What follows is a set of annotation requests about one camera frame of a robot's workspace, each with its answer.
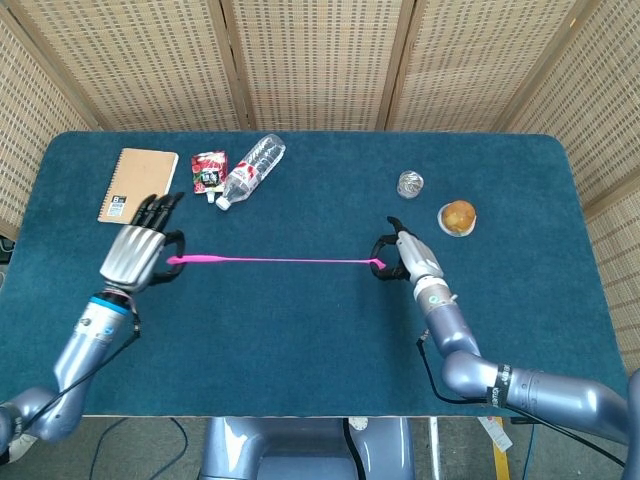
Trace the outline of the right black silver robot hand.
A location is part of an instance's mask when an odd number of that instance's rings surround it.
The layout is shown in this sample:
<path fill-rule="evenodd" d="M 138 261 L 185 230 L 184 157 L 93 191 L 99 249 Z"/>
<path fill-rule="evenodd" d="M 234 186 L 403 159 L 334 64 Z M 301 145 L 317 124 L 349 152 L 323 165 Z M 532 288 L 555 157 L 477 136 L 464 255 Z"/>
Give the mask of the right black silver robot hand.
<path fill-rule="evenodd" d="M 387 221 L 394 233 L 380 236 L 373 245 L 371 256 L 376 259 L 385 246 L 397 248 L 399 260 L 395 266 L 371 266 L 372 274 L 381 281 L 407 280 L 415 284 L 423 277 L 443 278 L 444 272 L 433 251 L 393 216 Z"/>

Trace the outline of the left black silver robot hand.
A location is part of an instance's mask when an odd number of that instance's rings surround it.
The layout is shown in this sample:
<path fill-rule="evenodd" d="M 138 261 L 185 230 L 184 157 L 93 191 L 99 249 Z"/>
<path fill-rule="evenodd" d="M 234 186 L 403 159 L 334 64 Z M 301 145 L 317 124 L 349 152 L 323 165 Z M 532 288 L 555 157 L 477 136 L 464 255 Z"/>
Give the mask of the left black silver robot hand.
<path fill-rule="evenodd" d="M 164 231 L 183 196 L 183 192 L 152 194 L 140 203 L 132 220 L 116 235 L 100 268 L 106 285 L 133 294 L 146 287 L 170 283 L 181 274 L 183 264 L 172 265 L 164 272 L 156 272 L 155 265 L 168 245 L 176 246 L 178 257 L 184 255 L 184 233 Z"/>

